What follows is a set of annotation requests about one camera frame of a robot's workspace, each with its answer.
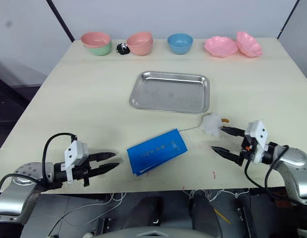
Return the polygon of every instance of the gray wall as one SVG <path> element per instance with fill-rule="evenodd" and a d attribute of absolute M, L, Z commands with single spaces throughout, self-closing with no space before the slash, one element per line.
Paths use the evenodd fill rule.
<path fill-rule="evenodd" d="M 279 40 L 307 77 L 307 0 L 300 0 Z"/>
<path fill-rule="evenodd" d="M 76 39 L 103 31 L 125 39 L 138 31 L 154 38 L 186 32 L 195 38 L 276 37 L 296 0 L 54 0 Z M 0 0 L 0 77 L 12 86 L 37 85 L 70 41 L 44 0 Z"/>

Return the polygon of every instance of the white table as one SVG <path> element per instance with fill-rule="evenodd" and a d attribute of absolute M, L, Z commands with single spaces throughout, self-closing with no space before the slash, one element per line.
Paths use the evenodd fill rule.
<path fill-rule="evenodd" d="M 307 79 L 278 40 L 258 39 L 263 56 L 255 59 L 236 53 L 213 58 L 194 40 L 186 55 L 175 55 L 166 40 L 155 40 L 144 57 L 91 55 L 75 41 L 48 76 L 0 150 L 0 178 L 28 162 L 41 161 L 46 140 L 58 132 L 72 132 L 87 143 L 91 153 L 116 151 L 109 161 L 121 164 L 107 174 L 50 193 L 103 193 L 181 189 L 253 187 L 243 169 L 221 158 L 210 146 L 236 154 L 242 139 L 224 133 L 219 138 L 200 129 L 181 132 L 188 152 L 142 175 L 131 172 L 126 149 L 172 128 L 200 124 L 203 115 L 137 110 L 128 99 L 137 76 L 146 70 L 196 73 L 210 80 L 210 108 L 245 129 L 263 120 L 269 141 L 288 144 L 307 153 Z M 113 46 L 123 41 L 113 41 Z M 69 138 L 55 139 L 47 161 L 61 162 Z M 263 184 L 267 165 L 251 165 L 250 176 Z M 283 185 L 277 172 L 270 186 Z"/>

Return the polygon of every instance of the metal tray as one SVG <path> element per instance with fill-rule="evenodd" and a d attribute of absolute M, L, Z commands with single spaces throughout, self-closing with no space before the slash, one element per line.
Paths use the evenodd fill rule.
<path fill-rule="evenodd" d="M 129 98 L 137 109 L 204 113 L 209 108 L 209 80 L 203 75 L 146 71 Z"/>

